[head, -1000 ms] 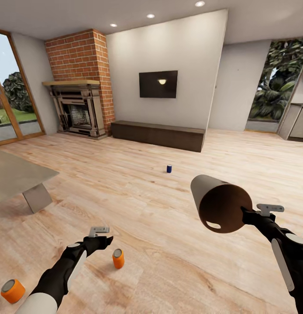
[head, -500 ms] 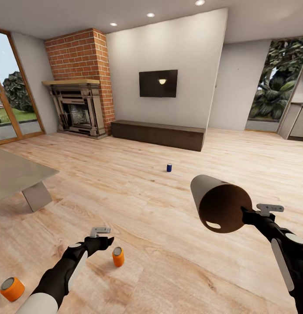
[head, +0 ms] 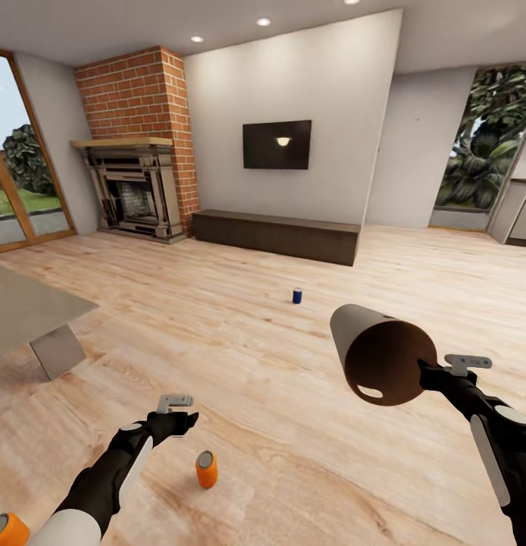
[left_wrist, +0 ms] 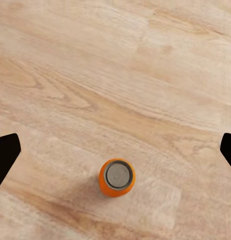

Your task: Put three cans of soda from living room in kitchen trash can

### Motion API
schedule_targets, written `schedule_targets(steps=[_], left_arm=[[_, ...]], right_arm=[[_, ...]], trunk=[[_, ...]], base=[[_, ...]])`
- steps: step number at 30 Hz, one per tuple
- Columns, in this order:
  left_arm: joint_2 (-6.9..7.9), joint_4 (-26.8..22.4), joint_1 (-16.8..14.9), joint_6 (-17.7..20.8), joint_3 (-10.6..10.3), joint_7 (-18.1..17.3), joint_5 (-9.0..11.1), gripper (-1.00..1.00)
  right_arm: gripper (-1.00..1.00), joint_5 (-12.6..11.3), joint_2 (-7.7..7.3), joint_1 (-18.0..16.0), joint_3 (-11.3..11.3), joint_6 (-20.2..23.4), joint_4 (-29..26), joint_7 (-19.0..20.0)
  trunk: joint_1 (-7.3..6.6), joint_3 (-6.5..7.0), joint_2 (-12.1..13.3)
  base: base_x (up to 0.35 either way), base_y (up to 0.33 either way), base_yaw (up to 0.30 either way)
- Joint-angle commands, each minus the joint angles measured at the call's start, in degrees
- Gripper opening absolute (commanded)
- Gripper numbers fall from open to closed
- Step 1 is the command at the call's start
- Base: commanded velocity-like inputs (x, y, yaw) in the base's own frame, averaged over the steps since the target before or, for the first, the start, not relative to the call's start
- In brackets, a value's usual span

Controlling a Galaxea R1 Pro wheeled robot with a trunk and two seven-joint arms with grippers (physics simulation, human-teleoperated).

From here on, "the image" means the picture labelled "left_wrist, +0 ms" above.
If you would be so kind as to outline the can of soda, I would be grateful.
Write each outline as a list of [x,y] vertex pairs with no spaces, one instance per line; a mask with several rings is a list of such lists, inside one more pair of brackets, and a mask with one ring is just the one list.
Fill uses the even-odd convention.
[[108,160],[100,169],[99,188],[103,194],[116,198],[127,193],[135,183],[135,171],[124,159]]

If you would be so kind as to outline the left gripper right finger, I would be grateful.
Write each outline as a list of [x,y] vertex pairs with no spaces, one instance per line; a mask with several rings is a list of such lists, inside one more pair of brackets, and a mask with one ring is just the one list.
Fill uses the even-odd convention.
[[231,166],[231,133],[225,133],[223,135],[220,151]]

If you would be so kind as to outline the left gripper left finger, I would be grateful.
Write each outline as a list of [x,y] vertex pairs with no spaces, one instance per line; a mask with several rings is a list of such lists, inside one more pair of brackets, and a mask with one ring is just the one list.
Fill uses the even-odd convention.
[[0,136],[0,185],[21,152],[16,133]]

